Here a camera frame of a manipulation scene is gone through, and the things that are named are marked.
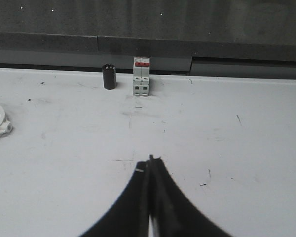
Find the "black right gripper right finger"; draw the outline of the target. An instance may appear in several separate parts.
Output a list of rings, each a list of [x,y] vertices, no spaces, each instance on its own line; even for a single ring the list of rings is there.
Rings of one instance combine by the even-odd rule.
[[[150,216],[156,237],[229,237],[184,195],[163,160],[149,156]]]

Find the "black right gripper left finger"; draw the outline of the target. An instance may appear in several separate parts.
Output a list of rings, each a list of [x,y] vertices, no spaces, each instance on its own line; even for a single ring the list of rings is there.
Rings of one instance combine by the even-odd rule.
[[[82,236],[147,237],[149,175],[148,164],[138,162],[131,179],[115,203]]]

